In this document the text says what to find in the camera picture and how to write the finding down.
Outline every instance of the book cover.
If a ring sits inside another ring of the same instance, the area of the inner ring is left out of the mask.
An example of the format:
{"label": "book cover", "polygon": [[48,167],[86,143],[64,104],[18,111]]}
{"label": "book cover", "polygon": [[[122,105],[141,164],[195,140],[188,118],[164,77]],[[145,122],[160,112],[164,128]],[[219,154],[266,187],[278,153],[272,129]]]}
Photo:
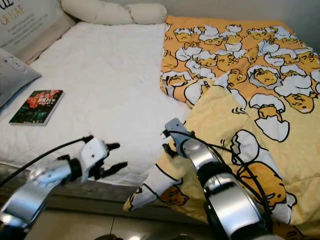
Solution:
{"label": "book cover", "polygon": [[63,93],[62,90],[34,91],[9,123],[12,125],[45,126],[60,102]]}

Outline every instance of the gray pillow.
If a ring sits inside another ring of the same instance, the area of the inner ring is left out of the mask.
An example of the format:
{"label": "gray pillow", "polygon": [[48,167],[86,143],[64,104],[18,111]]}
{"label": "gray pillow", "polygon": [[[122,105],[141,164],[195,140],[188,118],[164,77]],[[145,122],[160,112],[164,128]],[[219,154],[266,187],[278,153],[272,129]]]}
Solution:
{"label": "gray pillow", "polygon": [[0,48],[0,108],[19,89],[39,77],[40,73]]}

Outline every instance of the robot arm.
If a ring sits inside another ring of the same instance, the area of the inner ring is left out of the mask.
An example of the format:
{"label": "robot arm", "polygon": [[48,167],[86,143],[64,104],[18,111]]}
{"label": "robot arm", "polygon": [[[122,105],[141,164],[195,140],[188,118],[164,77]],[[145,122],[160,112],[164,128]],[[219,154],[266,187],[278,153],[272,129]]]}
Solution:
{"label": "robot arm", "polygon": [[70,159],[65,155],[50,164],[34,168],[27,182],[0,210],[0,239],[24,239],[44,209],[49,193],[62,182],[81,178],[81,183],[84,183],[89,177],[97,180],[127,166],[125,162],[107,171],[101,168],[110,151],[119,146],[118,143],[105,144],[93,137],[82,148],[79,159]]}
{"label": "robot arm", "polygon": [[[193,139],[177,118],[165,125],[163,133],[173,138],[177,154],[190,159],[193,164],[203,187],[204,209],[215,239],[282,239],[266,230],[259,209],[232,175],[232,170],[205,144]],[[168,145],[164,149],[169,154],[173,153]]]}

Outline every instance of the white quilted mattress pad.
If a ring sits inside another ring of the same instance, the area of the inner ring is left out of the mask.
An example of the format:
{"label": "white quilted mattress pad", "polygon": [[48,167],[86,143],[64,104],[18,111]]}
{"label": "white quilted mattress pad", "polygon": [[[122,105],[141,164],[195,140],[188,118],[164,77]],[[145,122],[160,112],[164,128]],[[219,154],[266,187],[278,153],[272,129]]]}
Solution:
{"label": "white quilted mattress pad", "polygon": [[[160,90],[164,24],[106,26],[80,22],[31,67],[42,77],[20,91],[0,112],[0,161],[16,166],[60,144],[93,134],[119,142],[104,161],[128,166],[102,181],[138,186],[161,156],[160,133],[172,118],[184,121],[190,109]],[[10,125],[35,90],[64,90],[46,126]],[[70,154],[84,143],[58,150],[41,162]]]}

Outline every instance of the cartoon print blanket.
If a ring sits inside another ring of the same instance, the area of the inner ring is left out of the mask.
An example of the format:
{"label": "cartoon print blanket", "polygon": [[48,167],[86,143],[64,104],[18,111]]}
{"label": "cartoon print blanket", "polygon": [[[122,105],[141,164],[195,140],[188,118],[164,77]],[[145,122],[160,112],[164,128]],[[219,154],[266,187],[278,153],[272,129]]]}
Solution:
{"label": "cartoon print blanket", "polygon": [[[320,235],[318,55],[276,21],[169,16],[165,28],[160,87],[193,108],[185,127],[248,164],[284,237]],[[220,153],[258,193],[240,163]],[[187,159],[164,153],[124,209],[157,199],[206,221]]]}

